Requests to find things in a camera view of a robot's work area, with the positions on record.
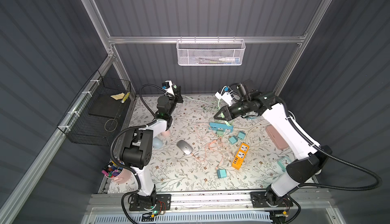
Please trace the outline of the teal charger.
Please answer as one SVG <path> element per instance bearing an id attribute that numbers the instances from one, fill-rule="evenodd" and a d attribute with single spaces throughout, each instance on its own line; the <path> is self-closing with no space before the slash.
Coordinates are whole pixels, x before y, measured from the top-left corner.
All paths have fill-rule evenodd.
<path id="1" fill-rule="evenodd" d="M 222 179 L 222 178 L 226 178 L 227 177 L 226 169 L 217 169 L 216 173 L 217 173 L 217 178 L 218 179 Z"/>

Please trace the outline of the blue-grey charger plug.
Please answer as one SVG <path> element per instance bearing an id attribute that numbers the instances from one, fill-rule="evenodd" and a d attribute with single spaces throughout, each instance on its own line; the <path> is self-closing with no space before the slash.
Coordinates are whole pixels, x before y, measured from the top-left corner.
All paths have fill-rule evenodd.
<path id="1" fill-rule="evenodd" d="M 231 137 L 229 138 L 229 143 L 230 143 L 231 145 L 236 144 L 238 141 L 239 141 L 239 139 L 238 139 L 236 136 L 231 136 Z"/>

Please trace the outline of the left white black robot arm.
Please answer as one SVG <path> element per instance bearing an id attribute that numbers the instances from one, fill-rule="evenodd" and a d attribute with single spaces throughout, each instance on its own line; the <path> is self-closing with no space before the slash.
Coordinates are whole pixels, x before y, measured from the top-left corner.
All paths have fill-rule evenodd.
<path id="1" fill-rule="evenodd" d="M 145 87 L 154 87 L 164 92 L 157 99 L 157 111 L 154 112 L 142 97 Z M 145 84 L 139 90 L 139 97 L 146 109 L 152 113 L 153 121 L 145 125 L 131 126 L 120 131 L 110 146 L 111 160 L 117 166 L 130 171 L 135 177 L 137 188 L 129 193 L 145 208 L 153 207 L 157 203 L 155 184 L 151 180 L 148 164 L 152 157 L 152 145 L 157 135 L 170 129 L 172 114 L 178 103 L 183 103 L 181 87 L 172 81 L 166 80 L 159 87 L 154 84 Z"/>

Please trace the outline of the teal charger plug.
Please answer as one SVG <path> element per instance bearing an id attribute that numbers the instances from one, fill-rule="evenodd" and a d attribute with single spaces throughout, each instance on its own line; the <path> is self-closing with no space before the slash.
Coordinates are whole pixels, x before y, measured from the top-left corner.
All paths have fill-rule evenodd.
<path id="1" fill-rule="evenodd" d="M 237 137 L 238 137 L 240 140 L 244 140 L 245 137 L 246 137 L 246 133 L 243 132 L 243 131 L 239 131 Z"/>

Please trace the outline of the silver grey wireless mouse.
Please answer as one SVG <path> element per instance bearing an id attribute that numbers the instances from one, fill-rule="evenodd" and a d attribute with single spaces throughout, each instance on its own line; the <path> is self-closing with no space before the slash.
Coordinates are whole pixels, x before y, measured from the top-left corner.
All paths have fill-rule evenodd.
<path id="1" fill-rule="evenodd" d="M 185 155 L 193 153 L 193 148 L 184 140 L 179 140 L 176 145 Z"/>

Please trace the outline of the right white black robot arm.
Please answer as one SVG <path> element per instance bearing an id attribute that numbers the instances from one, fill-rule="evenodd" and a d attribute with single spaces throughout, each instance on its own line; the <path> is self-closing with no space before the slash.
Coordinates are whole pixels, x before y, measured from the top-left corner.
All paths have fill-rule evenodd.
<path id="1" fill-rule="evenodd" d="M 255 112 L 262 116 L 286 141 L 295 155 L 295 160 L 286 167 L 276 181 L 266 188 L 264 199 L 271 207 L 278 206 L 284 198 L 299 188 L 309 186 L 307 180 L 322 170 L 328 159 L 364 172 L 375 179 L 374 184 L 360 187 L 330 186 L 330 189 L 343 191 L 367 191 L 380 187 L 382 179 L 371 170 L 350 163 L 332 155 L 327 145 L 320 145 L 310 137 L 289 113 L 286 103 L 273 92 L 261 93 L 248 88 L 249 82 L 237 83 L 236 90 L 229 86 L 215 93 L 226 105 L 214 115 L 216 120 L 232 121 Z"/>

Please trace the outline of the pink wireless mouse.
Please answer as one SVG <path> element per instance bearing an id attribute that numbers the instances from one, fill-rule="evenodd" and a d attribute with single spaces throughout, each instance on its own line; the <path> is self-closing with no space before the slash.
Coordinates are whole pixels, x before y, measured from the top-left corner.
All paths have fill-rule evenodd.
<path id="1" fill-rule="evenodd" d="M 161 135 L 164 136 L 164 137 L 169 137 L 170 134 L 171 134 L 170 130 L 166 130 L 166 131 L 161 133 Z"/>

